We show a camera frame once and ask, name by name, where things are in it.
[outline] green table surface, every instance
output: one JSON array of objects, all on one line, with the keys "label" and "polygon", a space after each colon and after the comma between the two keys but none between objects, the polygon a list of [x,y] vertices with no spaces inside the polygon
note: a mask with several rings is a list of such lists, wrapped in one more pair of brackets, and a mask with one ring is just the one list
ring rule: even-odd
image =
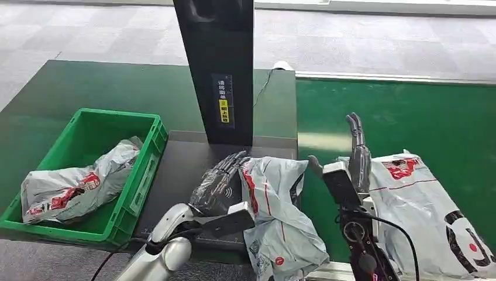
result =
[{"label": "green table surface", "polygon": [[[299,158],[330,163],[348,156],[346,114],[356,112],[372,156],[419,155],[494,252],[496,224],[496,87],[359,80],[297,80]],[[334,218],[327,188],[305,175],[302,209],[325,241],[331,259],[349,250]]]},{"label": "green table surface", "polygon": [[[267,75],[254,71],[255,93]],[[345,115],[354,111],[373,156],[406,148],[422,157],[495,249],[496,225],[486,211],[496,196],[495,104],[496,87],[488,85],[298,79],[295,91],[294,72],[275,71],[254,109],[254,134],[298,134],[300,159],[313,154],[329,163],[350,152]],[[0,112],[0,212],[81,107],[156,113],[168,130],[204,130],[188,67],[48,61]],[[347,261],[337,208],[310,172],[301,204],[331,259]],[[0,229],[0,237],[8,234]]]},{"label": "green table surface", "polygon": [[[254,71],[255,94],[267,76],[268,70]],[[204,132],[187,66],[50,60],[0,112],[0,213],[79,108],[154,113],[168,131]],[[296,138],[293,71],[272,73],[253,123],[257,136]],[[0,229],[0,237],[29,236]]]}]

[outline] wire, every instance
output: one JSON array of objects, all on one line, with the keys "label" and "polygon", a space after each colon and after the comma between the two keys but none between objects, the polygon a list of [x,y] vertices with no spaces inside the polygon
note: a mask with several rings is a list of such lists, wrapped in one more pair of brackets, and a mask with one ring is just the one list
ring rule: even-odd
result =
[{"label": "wire", "polygon": [[120,250],[122,250],[123,248],[125,248],[129,243],[131,242],[141,242],[143,244],[146,244],[148,246],[152,246],[152,247],[156,247],[157,245],[155,245],[154,243],[146,240],[146,239],[143,239],[143,238],[138,238],[138,237],[133,237],[131,238],[130,240],[126,241],[125,243],[122,243],[120,244],[117,249],[113,250],[112,252],[109,253],[109,255],[104,259],[104,261],[100,264],[100,267],[98,267],[97,271],[95,271],[95,274],[93,274],[93,278],[91,278],[91,281],[95,281],[95,279],[97,278],[98,274],[100,273],[100,271],[102,270],[102,268],[104,268],[105,264],[110,260],[110,258],[115,254],[115,253],[118,253]]},{"label": "wire", "polygon": [[376,217],[375,215],[371,215],[369,213],[366,213],[366,212],[364,212],[363,210],[361,210],[359,208],[357,208],[356,210],[360,214],[364,215],[365,217],[369,217],[372,220],[376,220],[376,221],[380,221],[380,222],[383,222],[385,224],[388,224],[388,225],[396,228],[397,230],[401,231],[401,233],[403,233],[405,235],[405,237],[408,240],[408,243],[410,244],[410,248],[412,248],[412,254],[414,256],[415,280],[416,281],[420,281],[420,275],[419,275],[419,269],[418,269],[418,260],[417,260],[417,252],[415,250],[414,242],[412,241],[412,238],[410,238],[410,235],[408,235],[408,233],[406,232],[406,230],[404,230],[399,225],[397,225],[397,224],[395,224],[393,222],[390,222],[390,221],[384,220],[382,218]]},{"label": "wire", "polygon": [[132,242],[141,242],[143,244],[146,244],[147,246],[156,248],[158,250],[158,252],[160,252],[165,247],[165,245],[167,243],[169,243],[172,239],[175,239],[175,238],[178,238],[178,237],[184,237],[187,234],[193,234],[193,233],[196,234],[196,233],[201,232],[201,230],[202,230],[201,228],[193,228],[193,229],[188,229],[188,230],[185,230],[185,231],[181,231],[179,233],[176,233],[174,235],[169,236],[164,242],[158,243],[158,244],[155,244],[155,243],[150,242],[150,241],[148,241],[146,239],[143,239],[143,238],[133,237],[130,240],[126,241],[125,243],[120,244],[115,250],[113,250],[112,252],[109,253],[109,255],[100,264],[100,266],[98,267],[97,271],[95,271],[95,274],[93,274],[93,278],[91,278],[91,281],[95,281],[95,279],[97,278],[98,274],[100,273],[100,271],[102,270],[102,268],[104,268],[105,264],[110,260],[110,258],[115,253],[118,253],[120,250],[122,250],[123,248],[125,248],[129,243],[132,243]]},{"label": "wire", "polygon": [[260,95],[262,94],[262,92],[265,90],[265,88],[267,87],[267,84],[268,82],[270,81],[270,77],[272,76],[272,72],[274,72],[274,68],[272,68],[269,72],[268,72],[268,76],[267,76],[267,80],[265,81],[265,83],[263,84],[262,86],[262,89],[260,89],[259,93],[257,94],[257,98],[255,99],[255,103],[253,104],[253,108],[255,108],[255,106],[257,105],[257,103],[259,102],[259,97]]}]

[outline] black platform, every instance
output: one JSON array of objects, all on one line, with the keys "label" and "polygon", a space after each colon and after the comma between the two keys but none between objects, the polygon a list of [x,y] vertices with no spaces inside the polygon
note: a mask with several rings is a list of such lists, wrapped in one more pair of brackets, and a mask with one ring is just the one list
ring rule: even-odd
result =
[{"label": "black platform", "polygon": [[[253,157],[296,159],[298,156],[296,139],[256,136],[253,138],[253,147],[210,145],[204,133],[171,131],[133,236],[147,238],[170,207],[177,203],[189,202],[193,189],[200,184],[207,169],[227,155],[241,150],[249,151]],[[235,201],[240,201],[240,192],[240,186],[233,187]],[[208,255],[209,251],[233,253],[247,258],[241,232],[221,239],[208,234],[200,235],[195,240],[194,256]]]}]

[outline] green basket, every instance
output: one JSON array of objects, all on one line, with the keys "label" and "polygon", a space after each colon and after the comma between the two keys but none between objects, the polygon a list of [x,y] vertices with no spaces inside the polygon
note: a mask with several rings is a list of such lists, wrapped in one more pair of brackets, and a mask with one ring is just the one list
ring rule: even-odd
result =
[{"label": "green basket", "polygon": [[73,224],[22,224],[20,194],[0,217],[0,227],[35,234],[41,239],[116,248],[132,235],[148,194],[167,133],[158,115],[79,109],[37,170],[85,167],[110,151],[121,139],[138,136],[143,147],[118,198]]}]

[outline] white plastic bag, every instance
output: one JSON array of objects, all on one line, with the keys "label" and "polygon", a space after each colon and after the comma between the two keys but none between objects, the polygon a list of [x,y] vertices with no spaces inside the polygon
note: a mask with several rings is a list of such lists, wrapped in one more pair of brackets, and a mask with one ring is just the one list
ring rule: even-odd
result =
[{"label": "white plastic bag", "polygon": [[92,166],[32,171],[21,184],[22,219],[64,222],[112,201],[124,188],[142,143],[122,140]]},{"label": "white plastic bag", "polygon": [[329,261],[312,221],[295,205],[308,161],[251,158],[240,168],[243,201],[255,214],[244,241],[258,281],[300,280]]},{"label": "white plastic bag", "polygon": [[[378,157],[371,166],[370,195],[377,215],[409,233],[421,275],[496,277],[494,255],[419,156]],[[380,224],[378,235],[401,271],[413,275],[412,251],[403,234]]]}]

